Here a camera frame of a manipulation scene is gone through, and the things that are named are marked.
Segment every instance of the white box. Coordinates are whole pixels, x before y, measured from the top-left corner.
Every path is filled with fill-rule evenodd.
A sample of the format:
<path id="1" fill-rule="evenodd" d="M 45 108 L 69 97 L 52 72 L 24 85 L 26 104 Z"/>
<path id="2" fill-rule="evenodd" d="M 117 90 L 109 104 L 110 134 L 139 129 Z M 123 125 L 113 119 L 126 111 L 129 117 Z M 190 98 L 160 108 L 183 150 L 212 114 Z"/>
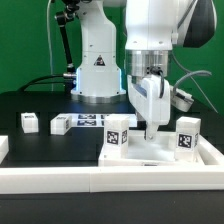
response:
<path id="1" fill-rule="evenodd" d="M 38 119 L 35 113 L 22 113 L 21 123 L 24 133 L 39 132 Z"/>
<path id="2" fill-rule="evenodd" d="M 125 157 L 128 150 L 129 116 L 111 114 L 104 121 L 104 149 L 108 155 Z"/>
<path id="3" fill-rule="evenodd" d="M 201 119 L 181 117 L 176 125 L 175 159 L 192 162 L 195 160 L 200 136 Z"/>
<path id="4" fill-rule="evenodd" d="M 72 127 L 72 116 L 60 114 L 51 120 L 51 134 L 64 135 Z"/>

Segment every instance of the white tray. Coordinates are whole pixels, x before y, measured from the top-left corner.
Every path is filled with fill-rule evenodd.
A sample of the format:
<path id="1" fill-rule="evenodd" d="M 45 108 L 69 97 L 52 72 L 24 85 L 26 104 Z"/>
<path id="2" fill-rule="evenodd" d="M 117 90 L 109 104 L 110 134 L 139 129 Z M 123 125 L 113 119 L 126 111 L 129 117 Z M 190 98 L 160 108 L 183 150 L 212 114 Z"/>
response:
<path id="1" fill-rule="evenodd" d="M 7 137 L 0 139 L 6 154 Z M 1 168 L 0 194 L 224 190 L 223 155 L 202 137 L 200 146 L 205 165 Z"/>

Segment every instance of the warning label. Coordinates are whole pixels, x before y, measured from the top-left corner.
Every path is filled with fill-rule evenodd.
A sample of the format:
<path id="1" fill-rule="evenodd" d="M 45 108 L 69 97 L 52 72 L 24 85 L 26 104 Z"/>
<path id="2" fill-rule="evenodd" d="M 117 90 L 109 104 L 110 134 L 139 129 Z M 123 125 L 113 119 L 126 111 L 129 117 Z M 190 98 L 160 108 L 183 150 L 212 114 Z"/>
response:
<path id="1" fill-rule="evenodd" d="M 94 63 L 94 65 L 95 65 L 95 66 L 105 66 L 105 63 L 104 63 L 103 58 L 102 58 L 101 55 L 97 58 L 97 60 L 96 60 L 96 62 Z"/>

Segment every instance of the green wall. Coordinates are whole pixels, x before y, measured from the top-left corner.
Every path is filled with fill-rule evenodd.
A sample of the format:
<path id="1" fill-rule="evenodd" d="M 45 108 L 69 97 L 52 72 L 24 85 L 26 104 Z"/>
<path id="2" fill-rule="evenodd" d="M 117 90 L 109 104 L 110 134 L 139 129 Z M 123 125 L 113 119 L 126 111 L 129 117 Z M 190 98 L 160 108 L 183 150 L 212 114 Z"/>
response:
<path id="1" fill-rule="evenodd" d="M 197 77 L 196 80 L 206 92 L 209 99 L 224 114 L 224 2 L 214 0 L 218 26 L 215 37 L 200 49 L 174 49 L 178 60 L 190 70 L 209 70 L 212 77 Z M 48 0 L 38 1 L 4 1 L 1 3 L 0 20 L 0 92 L 14 91 L 28 81 L 50 75 L 49 52 L 46 28 L 46 9 Z M 66 62 L 62 47 L 59 28 L 54 20 L 56 12 L 63 10 L 63 4 L 57 0 L 51 7 L 51 35 L 54 55 L 54 73 L 66 71 Z M 122 9 L 105 9 L 118 30 L 122 30 Z M 68 24 L 68 36 L 72 56 L 77 67 L 81 63 L 81 31 L 79 21 Z M 124 69 L 125 37 L 122 32 L 117 34 L 117 64 Z M 169 81 L 173 84 L 183 72 L 171 64 Z M 207 104 L 201 93 L 191 81 L 185 82 L 183 89 L 195 98 Z M 51 86 L 32 87 L 30 90 L 51 90 Z"/>

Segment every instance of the cable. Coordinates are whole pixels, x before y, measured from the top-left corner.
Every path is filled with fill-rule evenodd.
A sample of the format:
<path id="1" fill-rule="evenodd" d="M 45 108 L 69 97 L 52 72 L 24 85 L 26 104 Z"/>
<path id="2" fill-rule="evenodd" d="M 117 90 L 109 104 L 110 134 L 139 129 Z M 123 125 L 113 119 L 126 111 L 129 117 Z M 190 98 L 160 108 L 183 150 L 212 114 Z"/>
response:
<path id="1" fill-rule="evenodd" d="M 27 84 L 20 87 L 17 91 L 23 92 L 28 86 L 33 85 L 33 84 L 37 83 L 38 81 L 42 81 L 42 80 L 46 80 L 46 79 L 53 79 L 53 78 L 63 78 L 63 75 L 42 76 L 42 77 L 33 79 L 32 81 L 30 81 Z"/>
<path id="2" fill-rule="evenodd" d="M 159 75 L 161 77 L 161 84 L 160 84 L 160 95 L 159 98 L 163 98 L 164 95 L 164 88 L 165 88 L 165 83 L 164 83 L 164 75 L 163 75 L 163 71 L 159 71 Z"/>
<path id="3" fill-rule="evenodd" d="M 64 82 L 36 82 L 36 83 L 29 83 L 29 84 L 26 85 L 26 88 L 28 88 L 29 86 L 33 86 L 33 85 L 45 85 L 45 84 L 64 84 Z"/>
<path id="4" fill-rule="evenodd" d="M 176 56 L 174 55 L 173 51 L 172 51 L 172 58 L 174 59 L 174 62 L 177 64 L 177 66 L 179 66 L 179 68 L 181 68 L 184 72 L 186 73 L 191 73 L 191 71 L 187 68 L 185 68 L 176 58 Z M 207 97 L 207 95 L 205 94 L 205 92 L 201 89 L 200 85 L 196 82 L 196 80 L 193 77 L 190 77 L 190 79 L 194 82 L 194 84 L 197 86 L 197 88 L 199 89 L 199 91 L 201 92 L 201 94 L 204 96 L 204 98 L 207 100 L 208 104 L 212 107 L 212 109 L 218 113 L 218 110 L 215 108 L 215 106 L 212 104 L 212 102 L 209 100 L 209 98 Z"/>
<path id="5" fill-rule="evenodd" d="M 177 28 L 179 29 L 181 27 L 181 25 L 183 24 L 184 20 L 187 18 L 189 12 L 191 11 L 194 3 L 196 2 L 196 0 L 193 0 L 191 2 L 191 4 L 189 5 L 187 11 L 184 13 L 184 15 L 182 16 L 181 20 L 179 21 L 178 25 L 177 25 Z"/>
<path id="6" fill-rule="evenodd" d="M 204 71 L 204 70 L 187 73 L 185 76 L 183 76 L 182 78 L 180 78 L 180 79 L 176 82 L 176 84 L 173 86 L 173 94 L 176 95 L 178 86 L 179 86 L 182 82 L 184 82 L 186 79 L 188 79 L 188 78 L 190 78 L 190 77 L 192 77 L 192 76 L 211 76 L 211 75 L 212 75 L 211 72 Z"/>
<path id="7" fill-rule="evenodd" d="M 51 43 L 51 27 L 50 27 L 51 2 L 52 0 L 49 0 L 47 5 L 47 39 L 48 39 L 49 57 L 50 57 L 50 71 L 51 71 L 51 75 L 53 75 L 54 66 L 53 66 L 53 54 L 52 54 L 52 43 Z"/>

